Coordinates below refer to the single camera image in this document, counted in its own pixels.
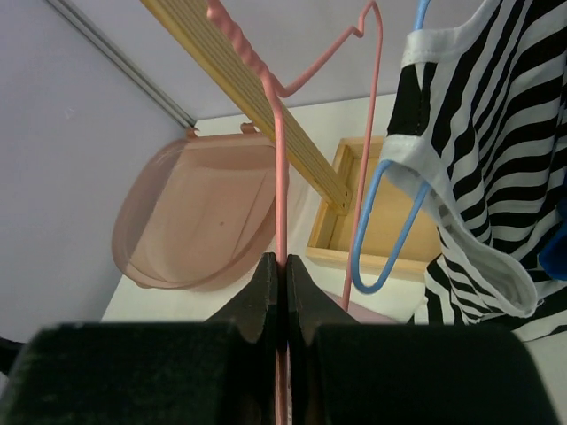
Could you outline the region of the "blue wire hanger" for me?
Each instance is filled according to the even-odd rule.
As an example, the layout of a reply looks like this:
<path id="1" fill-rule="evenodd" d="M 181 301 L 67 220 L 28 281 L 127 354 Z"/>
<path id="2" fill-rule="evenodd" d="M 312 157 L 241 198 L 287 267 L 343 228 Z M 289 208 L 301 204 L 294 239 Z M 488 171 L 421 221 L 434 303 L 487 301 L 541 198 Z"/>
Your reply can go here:
<path id="1" fill-rule="evenodd" d="M 378 96 L 376 92 L 372 92 L 369 101 L 375 104 L 375 109 L 364 192 L 368 191 L 372 183 L 384 144 L 385 122 L 390 118 L 393 108 L 393 97 L 390 95 Z M 347 186 L 353 190 L 359 188 L 363 148 L 362 137 L 347 137 L 340 140 L 336 152 L 339 164 L 346 167 Z M 384 267 L 388 259 L 396 253 L 396 241 L 405 228 L 408 215 L 413 211 L 413 200 L 412 196 L 396 188 L 385 177 L 381 178 L 361 246 L 358 268 L 360 273 L 373 274 L 376 278 L 385 273 Z M 307 245 L 307 256 L 311 260 L 322 259 L 322 256 L 315 251 L 326 249 L 329 254 L 342 253 L 343 261 L 349 266 L 350 260 L 347 254 L 353 235 L 356 233 L 354 219 L 355 210 L 351 209 L 347 215 L 335 219 L 334 229 L 328 237 L 323 237 L 322 232 L 314 231 Z M 440 245 L 435 226 L 425 212 L 419 212 L 415 224 L 408 230 L 408 237 L 399 252 L 399 257 L 392 264 L 392 269 L 384 280 L 384 285 L 373 295 L 391 298 L 406 290 L 413 290 L 422 295 L 425 268 L 439 253 Z"/>

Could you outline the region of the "black white striped tank top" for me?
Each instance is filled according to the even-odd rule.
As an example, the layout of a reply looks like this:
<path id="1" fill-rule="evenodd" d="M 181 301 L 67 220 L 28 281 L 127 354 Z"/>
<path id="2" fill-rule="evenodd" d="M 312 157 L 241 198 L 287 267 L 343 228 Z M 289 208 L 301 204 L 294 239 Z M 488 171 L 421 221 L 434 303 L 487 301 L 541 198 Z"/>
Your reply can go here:
<path id="1" fill-rule="evenodd" d="M 414 324 L 493 322 L 525 341 L 566 330 L 566 283 L 540 252 L 566 175 L 566 4 L 485 1 L 463 25 L 408 35 L 381 153 L 440 253 Z"/>

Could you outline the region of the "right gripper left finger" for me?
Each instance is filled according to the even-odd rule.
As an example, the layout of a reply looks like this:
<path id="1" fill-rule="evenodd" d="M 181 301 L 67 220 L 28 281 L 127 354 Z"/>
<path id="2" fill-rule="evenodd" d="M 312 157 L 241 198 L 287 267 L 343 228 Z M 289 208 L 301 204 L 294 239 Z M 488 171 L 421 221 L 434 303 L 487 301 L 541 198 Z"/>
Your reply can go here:
<path id="1" fill-rule="evenodd" d="M 16 358 L 2 423 L 274 423 L 277 284 L 266 253 L 206 321 L 43 329 Z"/>

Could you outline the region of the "mauve pink tank top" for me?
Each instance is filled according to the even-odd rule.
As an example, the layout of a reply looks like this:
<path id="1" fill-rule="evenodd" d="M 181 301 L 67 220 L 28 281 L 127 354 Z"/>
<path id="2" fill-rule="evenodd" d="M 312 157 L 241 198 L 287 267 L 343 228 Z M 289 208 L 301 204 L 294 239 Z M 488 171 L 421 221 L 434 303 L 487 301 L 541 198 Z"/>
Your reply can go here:
<path id="1" fill-rule="evenodd" d="M 396 324 L 397 321 L 388 316 L 380 313 L 373 312 L 368 308 L 349 302 L 348 308 L 342 308 L 342 297 L 325 291 L 325 295 L 329 297 L 335 304 L 338 305 L 338 312 L 333 310 L 330 318 L 327 320 L 329 323 L 362 323 L 362 324 Z"/>

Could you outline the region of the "pink wire hanger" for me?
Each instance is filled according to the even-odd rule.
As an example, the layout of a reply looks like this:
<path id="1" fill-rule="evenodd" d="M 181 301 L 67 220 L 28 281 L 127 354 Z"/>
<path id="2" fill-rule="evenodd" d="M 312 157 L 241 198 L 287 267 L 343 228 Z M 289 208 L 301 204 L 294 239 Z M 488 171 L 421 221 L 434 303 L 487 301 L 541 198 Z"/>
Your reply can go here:
<path id="1" fill-rule="evenodd" d="M 377 23 L 377 46 L 375 68 L 371 85 L 371 100 L 368 109 L 366 137 L 371 137 L 377 96 L 377 80 L 383 45 L 383 21 L 375 1 L 369 1 L 361 11 L 358 23 L 348 27 L 344 33 L 291 84 L 284 86 L 272 74 L 266 63 L 249 43 L 241 27 L 230 17 L 220 1 L 207 3 L 207 18 L 229 39 L 236 54 L 260 78 L 266 98 L 271 106 L 275 122 L 276 136 L 276 264 L 278 270 L 278 343 L 276 349 L 276 423 L 289 422 L 289 355 L 288 351 L 288 300 L 287 300 L 287 193 L 289 167 L 286 158 L 286 140 L 284 130 L 284 107 L 282 98 L 290 97 L 301 89 L 337 52 L 343 43 L 354 35 L 364 36 L 365 19 L 373 12 Z"/>

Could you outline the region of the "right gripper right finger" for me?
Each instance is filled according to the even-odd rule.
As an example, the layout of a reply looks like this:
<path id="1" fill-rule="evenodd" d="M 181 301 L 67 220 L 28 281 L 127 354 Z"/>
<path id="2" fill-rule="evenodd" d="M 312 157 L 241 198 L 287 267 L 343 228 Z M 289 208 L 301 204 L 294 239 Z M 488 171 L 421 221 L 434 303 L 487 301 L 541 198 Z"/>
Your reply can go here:
<path id="1" fill-rule="evenodd" d="M 556 424 L 527 348 L 493 326 L 359 323 L 287 260 L 296 424 Z"/>

